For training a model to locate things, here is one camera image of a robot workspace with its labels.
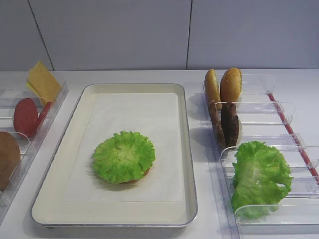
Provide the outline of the left burger bun half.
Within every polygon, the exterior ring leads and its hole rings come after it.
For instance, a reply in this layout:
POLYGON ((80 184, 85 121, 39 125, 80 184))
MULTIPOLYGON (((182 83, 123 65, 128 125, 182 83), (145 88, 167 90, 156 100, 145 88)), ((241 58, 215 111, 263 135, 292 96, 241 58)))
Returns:
POLYGON ((208 102, 215 102, 217 109, 220 110, 222 108, 222 103, 220 99, 219 85, 217 82, 216 73, 214 69, 210 69, 207 71, 204 80, 204 87, 208 102))

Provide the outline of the brown bread slice left rack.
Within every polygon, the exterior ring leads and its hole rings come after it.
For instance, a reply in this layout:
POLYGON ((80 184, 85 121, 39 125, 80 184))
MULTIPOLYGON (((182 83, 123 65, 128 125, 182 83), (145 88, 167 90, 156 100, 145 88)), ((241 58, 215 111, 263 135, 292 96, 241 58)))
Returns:
POLYGON ((4 190, 14 169, 20 162, 16 139, 8 132, 0 132, 0 189, 4 190))

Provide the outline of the right brown meat patty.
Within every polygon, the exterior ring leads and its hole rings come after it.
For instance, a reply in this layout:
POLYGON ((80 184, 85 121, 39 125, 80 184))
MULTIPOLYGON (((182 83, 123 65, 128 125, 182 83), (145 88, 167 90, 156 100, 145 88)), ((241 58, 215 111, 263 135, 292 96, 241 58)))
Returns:
POLYGON ((236 146, 239 136, 239 120, 234 103, 224 103, 221 109, 221 125, 226 147, 236 146))

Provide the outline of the right burger bun half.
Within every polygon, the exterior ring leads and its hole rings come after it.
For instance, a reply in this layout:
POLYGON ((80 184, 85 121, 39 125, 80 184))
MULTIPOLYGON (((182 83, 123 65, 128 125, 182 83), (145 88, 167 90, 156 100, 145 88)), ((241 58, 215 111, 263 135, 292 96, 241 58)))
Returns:
POLYGON ((220 97, 223 102, 236 102, 242 91, 242 72, 238 68, 229 68, 222 76, 220 97))

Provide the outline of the clear acrylic right food rack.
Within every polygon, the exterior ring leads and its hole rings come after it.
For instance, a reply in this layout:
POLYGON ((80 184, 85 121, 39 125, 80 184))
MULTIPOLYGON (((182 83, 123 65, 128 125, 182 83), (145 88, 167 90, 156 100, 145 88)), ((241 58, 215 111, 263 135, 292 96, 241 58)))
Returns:
POLYGON ((243 94, 235 103, 239 118, 238 144, 259 141, 275 147, 285 158, 292 173, 291 191, 274 205, 245 205, 233 210, 235 192, 233 163, 238 146, 222 147, 212 122, 213 155, 210 174, 218 180, 217 199, 223 237, 245 239, 249 235, 319 235, 319 149, 307 146, 291 127, 295 112, 292 103, 273 96, 274 82, 267 75, 245 75, 243 94))

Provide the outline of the green lettuce leaf in rack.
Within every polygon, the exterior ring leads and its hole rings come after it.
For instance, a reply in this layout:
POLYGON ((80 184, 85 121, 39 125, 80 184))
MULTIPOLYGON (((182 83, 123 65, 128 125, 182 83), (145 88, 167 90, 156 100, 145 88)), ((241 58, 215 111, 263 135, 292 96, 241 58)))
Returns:
POLYGON ((276 211, 293 180, 284 156, 275 147, 250 141, 238 147, 235 157, 231 204, 236 216, 259 219, 276 211))

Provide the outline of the yellow cheese slice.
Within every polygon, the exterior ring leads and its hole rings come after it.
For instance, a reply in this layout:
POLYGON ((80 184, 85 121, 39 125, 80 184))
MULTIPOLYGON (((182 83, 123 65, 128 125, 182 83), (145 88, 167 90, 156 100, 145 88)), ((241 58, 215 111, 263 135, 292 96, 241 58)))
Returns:
POLYGON ((60 92, 61 86, 54 76, 48 71, 41 61, 28 72, 26 86, 40 97, 41 104, 45 106, 48 102, 54 102, 60 92))

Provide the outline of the burger bun half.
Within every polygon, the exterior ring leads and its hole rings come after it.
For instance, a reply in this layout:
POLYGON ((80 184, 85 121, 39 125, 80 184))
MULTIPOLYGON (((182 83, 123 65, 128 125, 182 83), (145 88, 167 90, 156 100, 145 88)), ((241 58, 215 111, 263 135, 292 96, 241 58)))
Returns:
POLYGON ((242 72, 238 68, 229 68, 222 76, 220 97, 223 102, 236 102, 242 91, 242 72))
POLYGON ((208 102, 215 102, 217 109, 220 110, 222 108, 222 103, 220 99, 219 85, 217 82, 216 73, 214 69, 210 69, 207 71, 204 80, 204 87, 208 102))

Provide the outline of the cream metal baking tray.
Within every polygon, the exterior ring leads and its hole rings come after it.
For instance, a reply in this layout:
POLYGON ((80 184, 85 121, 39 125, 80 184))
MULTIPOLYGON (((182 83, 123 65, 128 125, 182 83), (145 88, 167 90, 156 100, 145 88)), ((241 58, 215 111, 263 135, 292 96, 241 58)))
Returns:
POLYGON ((190 150, 184 88, 179 84, 92 84, 84 88, 67 125, 63 138, 34 201, 33 219, 46 227, 185 227, 198 211, 194 172, 190 150), (94 94, 173 93, 178 98, 182 200, 180 202, 136 201, 65 201, 64 193, 75 150, 70 148, 69 125, 94 94))

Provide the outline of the left brown meat patty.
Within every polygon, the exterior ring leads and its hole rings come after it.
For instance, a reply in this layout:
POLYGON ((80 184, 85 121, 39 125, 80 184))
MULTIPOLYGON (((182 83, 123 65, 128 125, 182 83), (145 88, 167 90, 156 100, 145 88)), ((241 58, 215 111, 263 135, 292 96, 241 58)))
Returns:
POLYGON ((225 138, 221 125, 221 118, 217 110, 217 105, 215 100, 209 102, 209 112, 212 121, 212 126, 214 130, 214 135, 217 140, 217 144, 221 150, 225 148, 225 138))

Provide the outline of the red tomato slice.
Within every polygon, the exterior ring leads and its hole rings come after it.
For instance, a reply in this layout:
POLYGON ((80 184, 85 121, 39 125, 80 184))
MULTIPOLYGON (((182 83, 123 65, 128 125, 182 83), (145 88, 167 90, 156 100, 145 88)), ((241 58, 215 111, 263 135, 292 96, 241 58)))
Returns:
POLYGON ((13 115, 13 126, 16 132, 26 137, 33 137, 36 131, 38 114, 35 102, 31 98, 20 100, 15 106, 13 115))
POLYGON ((47 113, 49 112, 51 105, 52 105, 52 102, 47 102, 46 105, 44 106, 44 108, 42 109, 41 113, 39 114, 39 116, 35 122, 35 130, 38 130, 40 128, 40 126, 42 125, 42 123, 44 122, 44 119, 45 119, 47 113))

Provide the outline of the red tomato slice front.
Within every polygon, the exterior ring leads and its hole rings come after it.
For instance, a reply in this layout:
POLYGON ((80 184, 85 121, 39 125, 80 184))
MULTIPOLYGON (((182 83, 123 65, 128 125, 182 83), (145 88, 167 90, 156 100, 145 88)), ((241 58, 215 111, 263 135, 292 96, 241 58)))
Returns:
POLYGON ((38 114, 35 102, 31 98, 20 100, 15 106, 13 115, 13 126, 16 132, 26 137, 33 137, 36 131, 38 114))

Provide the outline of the clear acrylic left food rack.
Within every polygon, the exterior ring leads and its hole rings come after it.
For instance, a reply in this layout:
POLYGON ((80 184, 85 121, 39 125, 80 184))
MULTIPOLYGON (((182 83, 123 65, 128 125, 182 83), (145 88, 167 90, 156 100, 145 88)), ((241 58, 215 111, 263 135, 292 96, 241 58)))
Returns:
POLYGON ((41 104, 40 97, 37 97, 35 93, 25 85, 27 72, 8 71, 0 73, 0 130, 10 133, 16 139, 20 149, 20 163, 13 170, 7 187, 0 192, 1 221, 4 220, 35 156, 68 94, 66 80, 61 75, 61 72, 52 71, 51 74, 60 84, 61 90, 51 104, 34 136, 28 138, 25 134, 16 132, 14 129, 13 115, 15 106, 19 101, 25 98, 31 98, 35 102, 38 113, 41 113, 44 106, 41 104))

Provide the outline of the green lettuce leaf on tray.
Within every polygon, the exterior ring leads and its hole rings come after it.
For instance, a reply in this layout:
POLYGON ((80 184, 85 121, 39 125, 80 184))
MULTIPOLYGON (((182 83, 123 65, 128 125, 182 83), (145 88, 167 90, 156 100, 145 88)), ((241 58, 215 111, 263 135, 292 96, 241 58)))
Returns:
POLYGON ((119 184, 119 174, 125 168, 153 166, 155 147, 148 137, 139 132, 122 131, 100 143, 93 155, 95 174, 109 184, 119 184))

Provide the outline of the white parchment paper sheet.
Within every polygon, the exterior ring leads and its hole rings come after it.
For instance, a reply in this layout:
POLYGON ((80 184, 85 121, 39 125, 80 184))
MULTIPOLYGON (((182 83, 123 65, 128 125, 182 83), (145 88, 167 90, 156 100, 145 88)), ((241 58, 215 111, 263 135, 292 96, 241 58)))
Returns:
POLYGON ((69 125, 75 160, 65 201, 180 202, 181 141, 178 98, 173 93, 94 94, 69 125), (116 132, 139 132, 155 146, 148 174, 135 183, 109 184, 92 170, 92 153, 116 132))

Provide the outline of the clear acrylic food rack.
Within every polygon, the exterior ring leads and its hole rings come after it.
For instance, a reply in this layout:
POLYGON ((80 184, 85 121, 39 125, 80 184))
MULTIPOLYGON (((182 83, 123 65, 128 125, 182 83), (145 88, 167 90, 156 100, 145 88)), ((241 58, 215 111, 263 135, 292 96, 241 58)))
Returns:
POLYGON ((285 158, 292 173, 291 191, 274 205, 245 205, 233 210, 235 192, 233 163, 238 146, 222 147, 212 122, 213 155, 210 174, 218 180, 217 199, 223 237, 245 239, 249 235, 319 235, 319 149, 307 146, 291 127, 295 112, 292 103, 273 96, 274 82, 267 75, 245 75, 243 94, 235 103, 239 118, 238 144, 259 141, 275 147, 285 158))
POLYGON ((66 80, 61 75, 61 72, 52 71, 51 74, 60 84, 61 90, 51 104, 34 136, 28 138, 25 134, 16 132, 14 129, 13 115, 15 106, 19 101, 25 98, 31 98, 35 102, 38 113, 41 113, 44 106, 41 104, 40 97, 37 97, 35 93, 25 85, 27 72, 8 71, 0 73, 0 130, 10 133, 16 139, 20 149, 20 163, 13 170, 7 187, 0 192, 1 221, 4 220, 35 156, 68 94, 66 80))

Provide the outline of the brown meat patty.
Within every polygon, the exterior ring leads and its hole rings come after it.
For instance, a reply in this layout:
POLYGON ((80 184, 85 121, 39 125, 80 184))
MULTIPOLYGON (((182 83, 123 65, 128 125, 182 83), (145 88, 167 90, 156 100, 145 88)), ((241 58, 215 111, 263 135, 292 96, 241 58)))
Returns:
POLYGON ((221 125, 226 147, 236 146, 239 136, 239 120, 234 103, 224 103, 221 109, 221 125))
POLYGON ((212 121, 212 126, 214 130, 214 135, 217 140, 217 144, 221 150, 225 148, 225 138, 221 125, 221 118, 217 110, 217 105, 215 100, 209 102, 209 112, 212 121))

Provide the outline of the red tomato slice behind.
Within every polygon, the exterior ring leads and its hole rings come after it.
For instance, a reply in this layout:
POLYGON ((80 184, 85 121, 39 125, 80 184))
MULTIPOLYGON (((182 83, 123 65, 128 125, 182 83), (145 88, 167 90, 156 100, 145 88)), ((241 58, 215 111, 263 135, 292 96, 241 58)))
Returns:
POLYGON ((42 123, 44 122, 44 119, 45 119, 47 113, 49 112, 51 105, 52 105, 52 102, 47 102, 46 105, 44 106, 44 108, 42 109, 41 113, 39 114, 39 116, 35 122, 35 130, 38 130, 40 128, 40 126, 42 125, 42 123))

